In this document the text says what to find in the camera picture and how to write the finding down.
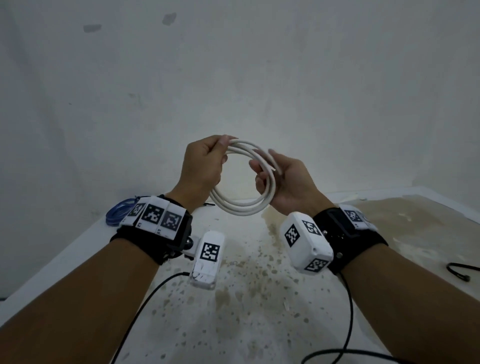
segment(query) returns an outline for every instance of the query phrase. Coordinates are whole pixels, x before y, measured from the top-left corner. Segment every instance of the white cable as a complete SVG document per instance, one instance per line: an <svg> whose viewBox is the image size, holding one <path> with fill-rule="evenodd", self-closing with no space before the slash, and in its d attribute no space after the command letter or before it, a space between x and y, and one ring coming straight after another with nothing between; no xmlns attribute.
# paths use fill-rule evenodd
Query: white cable
<svg viewBox="0 0 480 364"><path fill-rule="evenodd" d="M268 172L269 176L269 178L267 178L264 193L252 202L238 202L231 200L224 194L222 194L216 187L213 188L213 190L210 192L210 197L212 198L213 202L222 210L228 212L229 214L237 216L249 216L262 211L270 204L276 191L276 182L275 177L273 176L272 168L268 165L268 162L262 156L260 156L258 153L255 153L253 149L251 149L247 145L253 146L261 150L266 156L266 158L270 161L270 163L274 166L278 174L282 174L280 167L275 162L273 157L268 152L260 148L258 145L241 139L230 140L230 146L228 147L226 154L243 154L244 156L247 156L251 159L256 159L260 162L260 166L262 167L262 169Z"/></svg>

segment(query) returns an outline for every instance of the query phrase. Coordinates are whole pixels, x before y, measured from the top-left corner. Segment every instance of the white plastic housing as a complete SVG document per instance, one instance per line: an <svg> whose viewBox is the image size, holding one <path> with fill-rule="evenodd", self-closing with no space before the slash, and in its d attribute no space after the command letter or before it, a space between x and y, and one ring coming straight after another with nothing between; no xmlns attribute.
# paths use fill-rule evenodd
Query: white plastic housing
<svg viewBox="0 0 480 364"><path fill-rule="evenodd" d="M295 269L315 275L333 260L333 250L313 219L292 212L280 226L280 238Z"/></svg>
<svg viewBox="0 0 480 364"><path fill-rule="evenodd" d="M212 290L216 285L216 274L222 261L225 236L217 231L208 231L198 244L190 284Z"/></svg>

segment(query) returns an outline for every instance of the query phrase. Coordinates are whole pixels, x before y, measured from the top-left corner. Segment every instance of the right hand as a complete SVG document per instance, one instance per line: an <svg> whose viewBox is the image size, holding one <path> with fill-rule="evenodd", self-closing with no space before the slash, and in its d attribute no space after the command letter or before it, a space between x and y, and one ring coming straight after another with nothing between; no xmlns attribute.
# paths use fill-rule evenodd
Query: right hand
<svg viewBox="0 0 480 364"><path fill-rule="evenodd" d="M282 175L279 175L277 171L274 171L276 193L270 204L275 210L283 215L298 211L314 217L320 211L335 207L317 189L301 160L286 157L273 149L269 149L268 152L283 172ZM269 178L268 172L263 171L260 162L255 159L250 160L249 165L257 173L255 187L262 194L265 191L266 180Z"/></svg>

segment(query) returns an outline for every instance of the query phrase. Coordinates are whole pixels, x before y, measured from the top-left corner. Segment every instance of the white wall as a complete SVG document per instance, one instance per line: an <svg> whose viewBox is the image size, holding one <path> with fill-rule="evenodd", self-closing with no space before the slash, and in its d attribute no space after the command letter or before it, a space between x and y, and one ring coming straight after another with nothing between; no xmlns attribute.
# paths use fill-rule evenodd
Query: white wall
<svg viewBox="0 0 480 364"><path fill-rule="evenodd" d="M480 211L480 3L469 1L454 37L435 128L416 185Z"/></svg>
<svg viewBox="0 0 480 364"><path fill-rule="evenodd" d="M96 219L18 29L0 5L0 297Z"/></svg>
<svg viewBox="0 0 480 364"><path fill-rule="evenodd" d="M13 43L29 71L5 60L24 82L17 96L2 83L6 110L36 106L43 121L32 123L48 139L45 151L35 149L48 186L43 196L71 207L50 187L65 185L85 204L75 210L86 219L134 194L170 189L186 144L213 133L301 158L325 192L409 186L456 50L444 42L462 25L464 7L437 0L10 0L21 39ZM163 24L173 12L175 21ZM86 33L89 24L102 26ZM20 82L8 77L8 85ZM32 101L20 94L25 88ZM4 135L12 143L15 133ZM16 139L27 143L27 136ZM242 157L225 166L222 189L234 198L256 195ZM39 204L36 213L57 213L54 205ZM79 220L56 227L58 245L83 228ZM42 223L36 227L42 235Z"/></svg>

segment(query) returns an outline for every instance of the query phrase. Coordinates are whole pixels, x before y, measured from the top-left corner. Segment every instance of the left hand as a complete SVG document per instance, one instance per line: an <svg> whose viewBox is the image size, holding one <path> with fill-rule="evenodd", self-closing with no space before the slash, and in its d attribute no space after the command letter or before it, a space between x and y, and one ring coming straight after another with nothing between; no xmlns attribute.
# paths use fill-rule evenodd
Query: left hand
<svg viewBox="0 0 480 364"><path fill-rule="evenodd" d="M227 161L225 153L231 139L235 137L212 135L188 144L180 180L165 196L182 204L190 213L202 206L210 191L220 182L222 164Z"/></svg>

